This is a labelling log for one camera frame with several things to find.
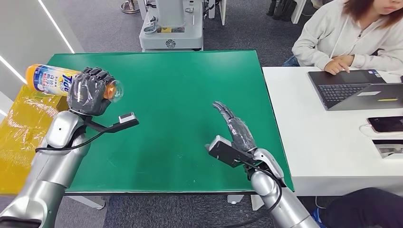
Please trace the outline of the person's right hand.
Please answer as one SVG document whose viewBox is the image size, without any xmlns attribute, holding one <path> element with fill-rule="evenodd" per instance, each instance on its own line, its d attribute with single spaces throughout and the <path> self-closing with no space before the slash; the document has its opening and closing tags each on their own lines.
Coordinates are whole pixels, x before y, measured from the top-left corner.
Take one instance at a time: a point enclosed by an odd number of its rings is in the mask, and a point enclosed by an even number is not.
<svg viewBox="0 0 403 228">
<path fill-rule="evenodd" d="M 350 72 L 349 66 L 347 66 L 342 60 L 341 57 L 333 58 L 329 63 L 324 67 L 324 71 L 328 72 L 332 75 L 336 75 L 341 71 Z"/>
</svg>

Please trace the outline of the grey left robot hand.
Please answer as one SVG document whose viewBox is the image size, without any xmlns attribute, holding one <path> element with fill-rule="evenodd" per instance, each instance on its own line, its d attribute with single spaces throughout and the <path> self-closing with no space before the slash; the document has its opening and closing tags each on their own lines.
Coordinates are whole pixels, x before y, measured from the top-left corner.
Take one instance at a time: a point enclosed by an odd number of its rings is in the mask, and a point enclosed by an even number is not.
<svg viewBox="0 0 403 228">
<path fill-rule="evenodd" d="M 106 86 L 114 80 L 101 68 L 86 67 L 72 81 L 67 96 L 69 109 L 84 115 L 102 115 L 111 104 L 109 98 L 104 98 Z"/>
</svg>

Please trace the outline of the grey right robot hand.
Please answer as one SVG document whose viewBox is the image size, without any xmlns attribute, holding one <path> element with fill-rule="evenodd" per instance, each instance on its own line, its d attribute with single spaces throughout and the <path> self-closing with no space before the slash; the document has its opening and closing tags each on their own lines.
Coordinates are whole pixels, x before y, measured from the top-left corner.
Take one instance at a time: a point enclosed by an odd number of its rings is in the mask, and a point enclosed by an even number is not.
<svg viewBox="0 0 403 228">
<path fill-rule="evenodd" d="M 232 137 L 232 146 L 242 152 L 254 150 L 256 143 L 247 125 L 222 102 L 214 101 L 212 105 L 221 113 L 227 123 Z"/>
</svg>

